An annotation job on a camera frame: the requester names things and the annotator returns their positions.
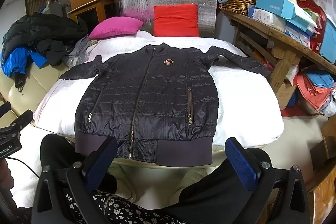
zipper pull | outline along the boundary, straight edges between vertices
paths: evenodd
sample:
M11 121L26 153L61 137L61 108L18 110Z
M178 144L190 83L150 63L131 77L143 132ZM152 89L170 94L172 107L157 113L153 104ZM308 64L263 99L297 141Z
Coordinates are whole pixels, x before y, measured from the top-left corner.
M188 123L189 123L189 125L193 124L193 115L192 114L188 115Z

metal screw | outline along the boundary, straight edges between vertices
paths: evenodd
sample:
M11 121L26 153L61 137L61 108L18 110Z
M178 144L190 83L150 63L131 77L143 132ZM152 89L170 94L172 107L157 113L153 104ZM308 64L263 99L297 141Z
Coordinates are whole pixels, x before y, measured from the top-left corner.
M268 162L266 162L266 161L263 161L263 162L261 163L261 166L264 167L265 169L268 169L268 168L271 167L270 164L269 164Z
M80 161L76 161L73 165L73 168L80 168L82 166L82 163Z
M293 166L293 169L294 169L296 172L300 172L300 171L301 171L300 167L297 166L297 165L294 165L294 166Z
M46 165L45 167L43 167L43 169L42 169L42 171L44 172L44 173L48 173L49 172L49 170L50 170L50 165Z

blue jacket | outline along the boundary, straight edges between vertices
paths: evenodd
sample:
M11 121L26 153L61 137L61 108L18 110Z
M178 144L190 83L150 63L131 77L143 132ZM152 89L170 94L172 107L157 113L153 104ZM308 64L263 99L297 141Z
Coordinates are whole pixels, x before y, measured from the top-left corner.
M32 50L18 47L13 52L11 52L9 58L1 67L2 71L8 77L11 77L15 72L26 74L28 56L31 56L32 60L39 68L41 68L47 62L47 59L38 52L33 52Z

white blanket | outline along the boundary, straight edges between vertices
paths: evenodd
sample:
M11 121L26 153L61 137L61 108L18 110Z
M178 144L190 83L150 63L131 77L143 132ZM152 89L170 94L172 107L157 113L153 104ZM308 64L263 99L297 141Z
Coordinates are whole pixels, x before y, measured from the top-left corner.
M22 160L33 171L40 175L42 168L40 162L40 146L44 136L51 132L36 128L31 124L21 131L22 149L11 155L12 158ZM14 188L11 189L17 207L30 208L33 206L38 177L34 175L23 163L7 159L8 167L14 178Z
M196 47L203 52L213 45L245 56L232 44L213 38L153 37L138 31L137 35L105 39L90 47L89 61L102 55L104 62L116 54L162 43L177 48ZM265 145L279 138L284 123L274 92L262 75L237 68L230 61L227 66L212 66L209 73L219 97L213 145L224 145L230 137L236 137L244 147ZM58 80L34 113L36 125L51 132L74 135L77 106L93 79Z

wooden bench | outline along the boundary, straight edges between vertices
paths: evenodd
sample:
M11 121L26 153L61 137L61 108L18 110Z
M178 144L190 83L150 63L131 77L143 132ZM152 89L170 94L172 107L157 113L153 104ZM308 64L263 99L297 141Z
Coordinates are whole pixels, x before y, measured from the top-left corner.
M277 93L281 84L292 64L299 64L302 57L305 57L315 63L319 69L324 69L333 75L336 75L336 66L324 59L319 54L313 52L310 48L304 46L298 41L292 39L285 33L267 26L257 20L244 15L222 10L223 13L230 19L231 23L236 26L236 32L233 44L239 47L250 57L253 57L252 51L246 46L246 43L255 48L260 54L265 57L272 65L274 71L268 79L274 93ZM272 54L267 52L258 42L251 39L244 33L242 26L251 29L261 37L274 43Z

